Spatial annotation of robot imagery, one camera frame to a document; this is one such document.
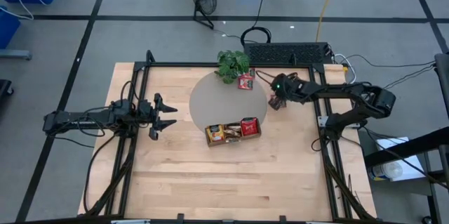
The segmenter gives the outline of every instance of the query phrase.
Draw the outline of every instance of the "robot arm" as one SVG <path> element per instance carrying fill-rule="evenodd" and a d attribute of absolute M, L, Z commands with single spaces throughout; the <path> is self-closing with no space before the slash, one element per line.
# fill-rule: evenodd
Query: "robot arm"
<path fill-rule="evenodd" d="M 177 109 L 164 105 L 159 93 L 154 95 L 154 107 L 147 100 L 140 101 L 138 110 L 128 100 L 112 102 L 109 107 L 91 109 L 87 112 L 55 111 L 44 117 L 43 131 L 47 135 L 64 133 L 68 130 L 109 129 L 113 132 L 126 131 L 130 126 L 151 124 L 149 137 L 157 140 L 157 131 L 174 124 L 175 119 L 161 120 L 159 112 L 177 112 Z"/>
<path fill-rule="evenodd" d="M 373 117 L 381 119 L 391 114 L 396 96 L 378 86 L 361 82 L 354 84 L 320 84 L 301 80 L 296 73 L 279 74 L 274 77 L 271 88 L 275 97 L 269 101 L 273 109 L 278 110 L 285 101 L 306 103 L 319 98 L 349 98 L 355 102 L 352 110 L 344 114 L 331 114 L 321 127 L 331 140 L 338 140 L 344 128 L 350 124 L 365 123 Z"/>

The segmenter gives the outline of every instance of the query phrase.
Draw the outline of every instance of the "plastic bottle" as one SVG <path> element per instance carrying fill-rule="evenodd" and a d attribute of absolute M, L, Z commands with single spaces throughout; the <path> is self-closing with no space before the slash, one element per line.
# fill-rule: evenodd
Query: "plastic bottle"
<path fill-rule="evenodd" d="M 389 162 L 368 168 L 368 175 L 374 181 L 381 181 L 402 176 L 402 166 L 397 162 Z"/>

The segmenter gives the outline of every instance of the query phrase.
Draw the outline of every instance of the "wooden tabletop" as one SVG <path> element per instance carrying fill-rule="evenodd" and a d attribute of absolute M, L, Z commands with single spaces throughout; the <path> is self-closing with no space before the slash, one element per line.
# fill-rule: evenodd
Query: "wooden tabletop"
<path fill-rule="evenodd" d="M 132 69 L 133 63 L 116 64 L 106 104 L 119 99 Z M 325 69 L 329 84 L 344 82 L 341 65 L 325 65 Z M 149 129 L 140 129 L 125 217 L 174 219 L 184 213 L 186 219 L 203 220 L 278 220 L 280 215 L 288 220 L 332 220 L 321 153 L 311 149 L 311 142 L 318 138 L 313 103 L 288 103 L 279 111 L 268 107 L 260 138 L 209 148 L 204 132 L 190 117 L 189 98 L 196 83 L 213 70 L 150 68 L 146 98 L 152 100 L 155 93 L 160 93 L 165 104 L 178 109 L 161 113 L 161 118 L 177 119 L 177 123 L 160 133 L 158 141 L 148 137 Z M 303 69 L 258 70 L 273 75 L 297 72 L 301 79 L 309 79 Z M 271 94 L 269 85 L 261 84 L 267 96 Z M 331 105 L 333 112 L 351 109 L 349 100 L 331 100 Z M 95 149 L 111 135 L 109 132 L 98 138 Z M 354 129 L 345 129 L 343 136 L 358 142 Z M 89 207 L 109 185 L 117 143 L 118 139 L 113 140 L 93 164 Z M 352 190 L 368 213 L 376 216 L 361 148 L 346 140 L 339 144 Z M 116 190 L 115 212 L 120 193 L 121 186 Z M 339 215 L 344 216 L 341 199 L 337 205 Z"/>

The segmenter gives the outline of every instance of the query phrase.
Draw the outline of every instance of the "open cardboard box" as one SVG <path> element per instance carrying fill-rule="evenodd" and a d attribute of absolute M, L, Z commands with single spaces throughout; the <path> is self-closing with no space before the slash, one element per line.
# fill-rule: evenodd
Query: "open cardboard box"
<path fill-rule="evenodd" d="M 251 134 L 249 136 L 243 136 L 243 134 L 242 134 L 241 137 L 226 136 L 226 134 L 225 134 L 224 135 L 224 140 L 213 140 L 213 139 L 210 138 L 210 136 L 208 134 L 208 129 L 210 127 L 218 126 L 218 125 L 207 126 L 204 129 L 204 132 L 206 133 L 206 142 L 207 142 L 209 147 L 212 147 L 212 146 L 222 145 L 222 144 L 227 144 L 227 143 L 240 142 L 242 140 L 249 140 L 249 139 L 259 138 L 262 135 L 262 131 L 260 130 L 259 119 L 255 118 L 255 120 L 256 120 L 257 133 Z M 241 121 L 237 121 L 237 122 L 233 122 L 233 123 L 229 123 L 229 124 L 223 124 L 223 129 L 226 129 L 227 126 L 240 126 L 240 125 L 241 125 Z"/>

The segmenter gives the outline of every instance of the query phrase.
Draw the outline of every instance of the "green plant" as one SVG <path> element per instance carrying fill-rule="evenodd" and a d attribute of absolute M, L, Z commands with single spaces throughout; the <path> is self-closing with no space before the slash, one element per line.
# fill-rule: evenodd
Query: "green plant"
<path fill-rule="evenodd" d="M 240 51 L 220 51 L 218 53 L 218 71 L 214 71 L 225 84 L 232 84 L 240 74 L 245 74 L 250 68 L 250 58 Z"/>

